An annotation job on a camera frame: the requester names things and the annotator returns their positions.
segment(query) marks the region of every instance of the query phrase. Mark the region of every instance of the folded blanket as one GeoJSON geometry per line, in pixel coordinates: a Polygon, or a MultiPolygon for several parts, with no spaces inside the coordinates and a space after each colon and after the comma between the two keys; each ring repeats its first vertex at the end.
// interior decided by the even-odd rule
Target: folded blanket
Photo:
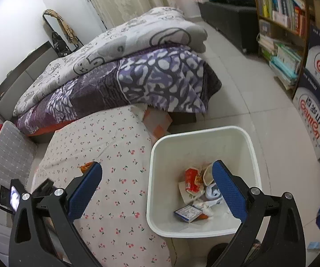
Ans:
{"type": "Polygon", "coordinates": [[[42,128],[56,130],[94,112],[139,102],[168,112],[205,113],[209,98],[220,87],[217,75],[189,47],[165,45],[106,63],[67,82],[16,125],[30,136],[42,128]]]}
{"type": "Polygon", "coordinates": [[[60,86],[109,61],[151,46],[174,42],[202,53],[207,32],[186,21],[180,10],[158,7],[102,33],[80,50],[51,62],[17,102],[13,115],[26,113],[60,86]]]}

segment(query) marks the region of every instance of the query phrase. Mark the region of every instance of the gray checkered cushion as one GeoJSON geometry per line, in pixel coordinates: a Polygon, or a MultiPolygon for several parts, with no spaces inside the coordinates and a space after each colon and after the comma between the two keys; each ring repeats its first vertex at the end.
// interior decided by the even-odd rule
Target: gray checkered cushion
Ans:
{"type": "Polygon", "coordinates": [[[10,121],[0,130],[0,185],[10,188],[11,179],[25,186],[37,146],[10,121]]]}

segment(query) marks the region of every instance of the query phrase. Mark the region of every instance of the bed frame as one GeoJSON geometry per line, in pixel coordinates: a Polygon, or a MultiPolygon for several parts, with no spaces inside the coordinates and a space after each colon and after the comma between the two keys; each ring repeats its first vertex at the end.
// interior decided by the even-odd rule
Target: bed frame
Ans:
{"type": "MultiPolygon", "coordinates": [[[[9,72],[0,85],[0,119],[15,122],[13,110],[19,98],[33,84],[50,62],[58,56],[47,41],[31,52],[15,69],[9,72]]],[[[36,143],[46,143],[54,133],[31,137],[36,143]]]]}

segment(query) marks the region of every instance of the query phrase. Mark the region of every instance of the plaid scarf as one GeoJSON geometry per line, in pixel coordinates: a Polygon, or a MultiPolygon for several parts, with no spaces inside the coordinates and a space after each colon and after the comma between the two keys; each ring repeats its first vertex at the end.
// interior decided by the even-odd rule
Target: plaid scarf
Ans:
{"type": "Polygon", "coordinates": [[[54,10],[51,9],[47,9],[44,11],[43,16],[44,15],[49,15],[51,17],[54,17],[57,19],[61,29],[63,30],[63,33],[66,37],[66,39],[68,40],[68,42],[72,43],[72,44],[78,44],[78,38],[75,34],[75,32],[73,31],[73,29],[63,20],[63,18],[57,14],[54,10]]]}

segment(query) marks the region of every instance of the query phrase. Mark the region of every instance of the purple patterned blanket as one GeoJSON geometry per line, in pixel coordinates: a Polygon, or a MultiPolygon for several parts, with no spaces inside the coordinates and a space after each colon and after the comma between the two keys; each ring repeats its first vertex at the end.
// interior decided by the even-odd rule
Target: purple patterned blanket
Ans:
{"type": "Polygon", "coordinates": [[[205,113],[209,98],[221,86],[210,66],[189,47],[162,45],[65,83],[20,116],[16,126],[30,136],[52,125],[139,102],[168,112],[205,113]]]}

